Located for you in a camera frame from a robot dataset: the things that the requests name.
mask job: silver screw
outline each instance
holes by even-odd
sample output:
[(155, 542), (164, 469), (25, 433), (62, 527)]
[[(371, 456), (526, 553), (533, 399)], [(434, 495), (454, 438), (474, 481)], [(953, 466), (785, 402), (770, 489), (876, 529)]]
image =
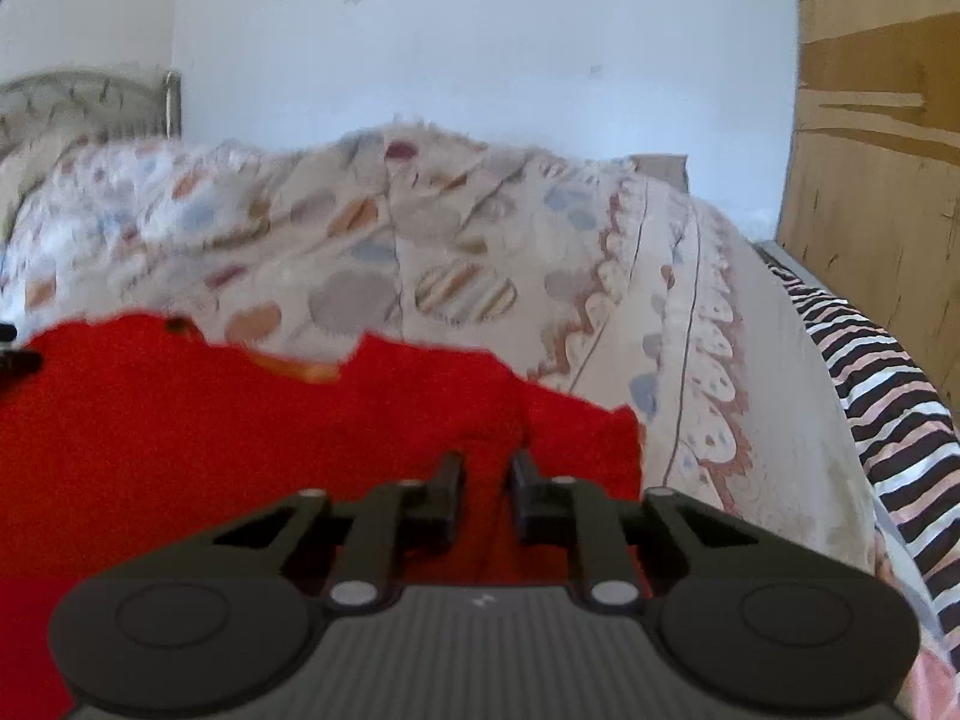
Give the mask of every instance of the silver screw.
[(338, 581), (330, 589), (330, 598), (342, 607), (364, 607), (372, 604), (379, 593), (368, 581)]
[(599, 581), (590, 589), (590, 597), (605, 607), (625, 607), (640, 598), (640, 591), (628, 581)]

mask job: bedspread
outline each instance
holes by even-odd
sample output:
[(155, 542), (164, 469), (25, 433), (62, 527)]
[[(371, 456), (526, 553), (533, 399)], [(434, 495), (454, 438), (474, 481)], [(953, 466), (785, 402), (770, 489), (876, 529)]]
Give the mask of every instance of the bedspread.
[(0, 319), (27, 340), (148, 310), (328, 362), (365, 331), (487, 348), (630, 405), (645, 487), (874, 572), (871, 490), (789, 297), (723, 215), (638, 165), (401, 125), (280, 155), (78, 146), (19, 211)]

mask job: bed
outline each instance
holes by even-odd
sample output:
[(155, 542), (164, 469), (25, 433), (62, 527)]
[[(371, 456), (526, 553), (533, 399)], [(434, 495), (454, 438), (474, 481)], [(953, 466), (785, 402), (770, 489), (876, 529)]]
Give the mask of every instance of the bed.
[(90, 72), (0, 89), (27, 100), (7, 121), (49, 124), (0, 163), (0, 322), (23, 343), (147, 311), (330, 365), (367, 332), (488, 349), (549, 388), (629, 405), (645, 488), (899, 586), (923, 625), (901, 702), (955, 709), (952, 640), (886, 527), (830, 371), (781, 282), (688, 194), (682, 157), (577, 162), (422, 124), (295, 153), (201, 148), (176, 138), (178, 92), (177, 76)]

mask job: headboard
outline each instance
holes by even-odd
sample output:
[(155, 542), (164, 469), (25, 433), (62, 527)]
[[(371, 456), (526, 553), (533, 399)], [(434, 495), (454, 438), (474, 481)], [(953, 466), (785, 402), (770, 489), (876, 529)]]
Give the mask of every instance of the headboard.
[(92, 124), (107, 138), (181, 136), (181, 76), (155, 85), (95, 70), (56, 70), (0, 84), (0, 146), (59, 124)]

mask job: wooden panel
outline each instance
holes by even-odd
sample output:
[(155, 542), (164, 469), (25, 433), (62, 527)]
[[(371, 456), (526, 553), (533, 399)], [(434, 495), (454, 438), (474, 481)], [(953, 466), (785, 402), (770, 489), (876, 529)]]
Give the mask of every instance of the wooden panel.
[(779, 241), (960, 409), (960, 0), (805, 0)]

